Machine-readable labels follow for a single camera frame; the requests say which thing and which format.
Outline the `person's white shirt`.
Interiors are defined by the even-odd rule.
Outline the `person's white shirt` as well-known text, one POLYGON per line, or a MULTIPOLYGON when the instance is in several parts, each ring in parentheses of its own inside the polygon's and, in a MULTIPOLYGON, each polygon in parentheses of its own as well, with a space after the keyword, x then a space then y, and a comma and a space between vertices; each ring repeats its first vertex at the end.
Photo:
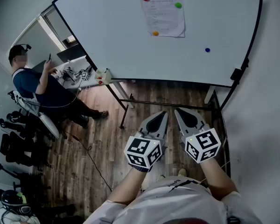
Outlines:
POLYGON ((165 224, 189 218, 208 224, 262 224, 238 192, 219 201, 200 182, 175 176, 152 184, 128 206, 105 201, 84 224, 165 224))

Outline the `cream marker holder box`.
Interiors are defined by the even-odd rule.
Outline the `cream marker holder box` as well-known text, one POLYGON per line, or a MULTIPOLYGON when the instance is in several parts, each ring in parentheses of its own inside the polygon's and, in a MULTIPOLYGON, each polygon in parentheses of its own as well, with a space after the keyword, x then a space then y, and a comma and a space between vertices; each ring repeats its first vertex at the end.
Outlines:
POLYGON ((97 83, 99 81, 102 81, 103 83, 101 85, 103 85, 103 84, 107 85, 107 84, 109 84, 111 82, 111 79, 112 79, 112 75, 111 75, 111 73, 110 73, 108 68, 97 69, 96 70, 96 72, 95 72, 95 80, 97 81, 97 83))

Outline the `dark laptop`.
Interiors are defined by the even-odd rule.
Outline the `dark laptop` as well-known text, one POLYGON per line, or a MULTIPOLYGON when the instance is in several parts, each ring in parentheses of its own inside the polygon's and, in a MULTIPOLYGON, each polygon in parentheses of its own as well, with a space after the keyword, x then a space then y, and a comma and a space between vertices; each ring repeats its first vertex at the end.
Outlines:
POLYGON ((79 44, 76 44, 72 47, 67 48, 64 51, 57 53, 57 56, 62 60, 63 63, 66 63, 68 60, 74 60, 80 57, 85 56, 85 53, 79 44))

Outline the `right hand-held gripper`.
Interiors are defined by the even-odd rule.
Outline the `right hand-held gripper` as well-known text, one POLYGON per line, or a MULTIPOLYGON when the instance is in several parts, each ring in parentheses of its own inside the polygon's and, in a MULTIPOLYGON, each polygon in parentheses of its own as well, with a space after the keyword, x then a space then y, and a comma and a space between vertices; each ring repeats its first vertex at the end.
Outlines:
POLYGON ((196 163, 217 155, 221 141, 214 128, 202 116, 188 108, 176 108, 175 117, 182 134, 182 148, 196 163))

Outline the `grey gripper device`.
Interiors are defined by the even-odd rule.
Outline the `grey gripper device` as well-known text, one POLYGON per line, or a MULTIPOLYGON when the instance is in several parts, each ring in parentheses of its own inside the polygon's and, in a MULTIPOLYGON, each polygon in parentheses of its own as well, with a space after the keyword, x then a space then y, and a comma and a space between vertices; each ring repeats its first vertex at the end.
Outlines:
POLYGON ((72 84, 76 84, 78 81, 88 81, 90 78, 92 67, 88 66, 86 69, 81 69, 80 71, 74 71, 71 67, 64 68, 61 70, 61 75, 64 80, 70 79, 72 84))

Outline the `white whiteboard with black frame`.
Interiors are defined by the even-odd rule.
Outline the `white whiteboard with black frame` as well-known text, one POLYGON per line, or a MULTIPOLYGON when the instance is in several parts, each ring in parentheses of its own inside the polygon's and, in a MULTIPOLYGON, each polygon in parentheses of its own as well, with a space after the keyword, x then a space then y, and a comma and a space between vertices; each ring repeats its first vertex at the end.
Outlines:
POLYGON ((151 36, 140 0, 54 0, 53 5, 94 65, 108 68, 113 79, 230 87, 251 49, 261 1, 183 0, 182 38, 151 36))

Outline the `crumpled printed paper sheet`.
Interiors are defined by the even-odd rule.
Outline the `crumpled printed paper sheet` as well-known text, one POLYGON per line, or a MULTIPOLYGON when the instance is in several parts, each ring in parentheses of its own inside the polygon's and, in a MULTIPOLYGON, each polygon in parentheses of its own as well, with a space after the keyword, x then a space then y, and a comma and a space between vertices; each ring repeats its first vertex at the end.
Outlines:
POLYGON ((140 0, 140 4, 151 36, 153 31, 157 31, 158 36, 185 36, 183 0, 140 0), (180 2, 182 8, 176 8, 176 2, 180 2))

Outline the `black whiteboard stand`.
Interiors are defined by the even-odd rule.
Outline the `black whiteboard stand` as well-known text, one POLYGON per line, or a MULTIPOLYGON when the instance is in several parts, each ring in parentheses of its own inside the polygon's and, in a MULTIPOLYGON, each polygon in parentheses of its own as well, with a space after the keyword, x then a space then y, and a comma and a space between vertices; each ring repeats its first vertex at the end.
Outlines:
POLYGON ((216 88, 217 85, 210 85, 210 89, 212 89, 213 91, 209 91, 211 94, 207 95, 206 98, 209 98, 208 103, 202 105, 202 106, 195 106, 195 105, 187 105, 187 104, 178 104, 178 103, 162 103, 162 102, 152 102, 152 101, 139 101, 139 100, 135 100, 133 95, 130 94, 129 96, 127 96, 125 94, 124 89, 122 88, 121 84, 120 84, 120 80, 119 79, 115 79, 114 82, 112 83, 115 88, 120 92, 120 93, 124 93, 122 95, 122 98, 119 98, 116 93, 114 92, 114 90, 110 87, 110 85, 107 85, 106 87, 108 88, 108 90, 110 91, 110 93, 114 96, 114 98, 117 100, 117 102, 122 106, 122 108, 124 109, 124 115, 120 124, 120 128, 123 128, 123 123, 126 117, 126 113, 128 108, 132 108, 133 104, 139 103, 139 104, 148 104, 148 105, 162 105, 162 106, 170 106, 170 107, 180 107, 180 108, 188 108, 191 110, 201 110, 201 111, 209 111, 212 113, 212 120, 215 119, 219 119, 220 120, 220 124, 222 126, 222 130, 223 130, 223 136, 224 136, 224 143, 223 145, 227 146, 228 145, 228 141, 227 141, 227 132, 226 132, 226 127, 224 124, 224 119, 223 119, 223 115, 222 115, 222 111, 223 108, 226 106, 226 104, 228 103, 228 101, 230 100, 230 98, 232 97, 234 91, 236 90, 236 87, 239 85, 240 83, 240 79, 242 78, 242 76, 245 73, 246 68, 249 67, 249 58, 246 57, 243 61, 243 64, 241 66, 240 69, 236 68, 235 71, 233 72, 231 79, 233 80, 233 84, 231 87, 229 87, 229 91, 225 97, 225 99, 223 100, 222 103, 219 102, 218 100, 218 94, 216 92, 216 88))

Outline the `person's right forearm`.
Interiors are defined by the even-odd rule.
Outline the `person's right forearm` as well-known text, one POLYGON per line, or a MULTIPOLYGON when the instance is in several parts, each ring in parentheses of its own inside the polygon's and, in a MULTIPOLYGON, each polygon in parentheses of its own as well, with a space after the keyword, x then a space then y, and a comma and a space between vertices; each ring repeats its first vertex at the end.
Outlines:
POLYGON ((214 158, 200 162, 200 166, 206 177, 209 189, 215 199, 220 201, 233 191, 238 191, 234 182, 222 170, 214 158))

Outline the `white office chair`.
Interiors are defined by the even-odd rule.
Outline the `white office chair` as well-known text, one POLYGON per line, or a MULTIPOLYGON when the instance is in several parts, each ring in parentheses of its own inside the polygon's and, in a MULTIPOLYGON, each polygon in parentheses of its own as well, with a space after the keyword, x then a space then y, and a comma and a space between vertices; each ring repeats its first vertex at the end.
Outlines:
POLYGON ((54 138, 58 139, 60 136, 59 130, 55 126, 54 122, 43 112, 39 111, 41 105, 37 101, 35 94, 33 93, 33 98, 24 98, 18 91, 10 91, 8 95, 12 100, 15 101, 21 108, 25 111, 35 115, 40 121, 44 124, 44 126, 48 129, 48 131, 54 136, 54 138))

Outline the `white desk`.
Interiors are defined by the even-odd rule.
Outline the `white desk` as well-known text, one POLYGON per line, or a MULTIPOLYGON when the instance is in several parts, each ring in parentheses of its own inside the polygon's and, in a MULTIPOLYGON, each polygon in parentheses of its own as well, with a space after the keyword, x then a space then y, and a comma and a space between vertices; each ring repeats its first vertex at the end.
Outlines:
MULTIPOLYGON (((74 71, 77 72, 77 71, 80 71, 81 69, 86 69, 88 66, 90 66, 90 64, 86 60, 85 56, 74 59, 74 60, 71 60, 71 61, 68 60, 66 63, 63 63, 59 66, 56 66, 57 73, 54 75, 54 77, 56 77, 58 82, 67 90, 73 90, 73 89, 78 89, 78 88, 89 89, 89 88, 94 87, 94 86, 99 86, 99 84, 95 80, 96 70, 94 70, 93 68, 91 70, 90 78, 89 78, 88 81, 80 80, 76 84, 72 84, 72 81, 69 78, 64 80, 62 75, 61 75, 61 70, 63 70, 64 68, 71 67, 74 71)), ((109 85, 110 84, 113 84, 118 91, 120 91, 120 92, 124 91, 122 85, 120 84, 120 80, 115 80, 115 79, 112 78, 109 85)))

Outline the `black office chair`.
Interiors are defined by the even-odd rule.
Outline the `black office chair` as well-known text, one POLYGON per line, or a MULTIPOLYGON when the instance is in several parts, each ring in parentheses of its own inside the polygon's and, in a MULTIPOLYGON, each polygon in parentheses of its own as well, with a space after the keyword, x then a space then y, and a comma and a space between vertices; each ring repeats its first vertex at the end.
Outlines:
POLYGON ((47 146, 43 138, 55 138, 39 118, 29 112, 13 111, 7 114, 6 119, 0 119, 0 127, 11 130, 2 135, 0 145, 0 153, 5 156, 6 162, 36 166, 39 171, 41 165, 52 167, 47 161, 52 147, 47 146))
POLYGON ((32 196, 35 201, 41 204, 48 203, 45 194, 46 194, 46 190, 51 189, 51 187, 43 185, 42 173, 39 173, 37 175, 35 174, 30 175, 25 172, 23 173, 17 173, 15 171, 9 172, 1 164, 0 164, 0 170, 3 170, 5 173, 19 180, 18 184, 13 182, 14 190, 20 189, 22 193, 32 196))

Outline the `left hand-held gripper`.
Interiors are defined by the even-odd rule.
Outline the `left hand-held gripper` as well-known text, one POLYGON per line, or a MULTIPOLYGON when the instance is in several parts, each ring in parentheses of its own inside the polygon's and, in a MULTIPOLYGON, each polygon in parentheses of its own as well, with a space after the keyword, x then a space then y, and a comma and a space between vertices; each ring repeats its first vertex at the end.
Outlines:
POLYGON ((142 121, 139 132, 130 136, 124 154, 129 165, 140 172, 150 172, 166 150, 168 113, 157 112, 142 121))

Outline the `person's left forearm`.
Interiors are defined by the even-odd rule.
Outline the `person's left forearm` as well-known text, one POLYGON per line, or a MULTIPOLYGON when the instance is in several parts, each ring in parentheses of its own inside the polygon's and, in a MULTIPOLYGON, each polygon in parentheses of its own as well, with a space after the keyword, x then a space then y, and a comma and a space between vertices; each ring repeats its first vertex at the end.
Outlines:
POLYGON ((130 204, 137 197, 146 175, 146 172, 131 168, 125 178, 111 192, 107 200, 123 205, 130 204))

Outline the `black helmet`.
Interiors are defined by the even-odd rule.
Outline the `black helmet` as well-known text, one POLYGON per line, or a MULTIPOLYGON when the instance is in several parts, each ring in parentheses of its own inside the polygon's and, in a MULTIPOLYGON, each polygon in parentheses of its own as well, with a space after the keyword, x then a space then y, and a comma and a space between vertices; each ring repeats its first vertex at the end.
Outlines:
POLYGON ((1 195, 1 203, 3 207, 17 215, 28 216, 32 214, 32 203, 30 198, 26 197, 22 192, 15 190, 4 191, 1 195))

